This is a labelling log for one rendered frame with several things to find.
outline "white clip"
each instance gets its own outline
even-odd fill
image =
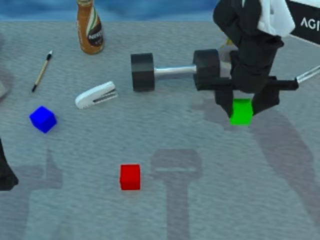
[[[117,97],[116,86],[112,81],[108,81],[99,86],[95,86],[88,91],[81,93],[75,99],[78,109],[86,109],[93,105],[105,102]]]

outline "pencil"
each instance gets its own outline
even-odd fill
[[[41,71],[40,71],[40,73],[39,73],[39,75],[38,75],[38,77],[37,77],[34,85],[33,85],[32,90],[31,90],[32,92],[34,92],[34,91],[36,90],[37,86],[38,86],[39,83],[41,82],[42,76],[44,75],[45,70],[46,70],[46,68],[47,68],[47,66],[48,66],[48,63],[49,63],[49,61],[50,61],[50,59],[51,59],[51,57],[52,57],[52,53],[53,53],[53,51],[51,50],[51,51],[48,53],[48,55],[46,56],[46,60],[45,60],[43,66],[42,66],[42,68],[41,68]]]

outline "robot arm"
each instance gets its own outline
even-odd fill
[[[245,93],[261,92],[279,48],[295,23],[286,0],[220,0],[214,22],[238,48],[231,77]]]

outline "black dumbbell weight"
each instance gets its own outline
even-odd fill
[[[156,78],[168,75],[193,74],[195,87],[220,76],[220,58],[216,49],[196,50],[192,65],[155,67],[152,53],[131,55],[133,90],[146,92],[155,90]]]

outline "bottle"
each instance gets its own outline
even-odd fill
[[[97,54],[104,48],[102,24],[94,0],[76,0],[78,5],[77,32],[80,48],[86,54]]]

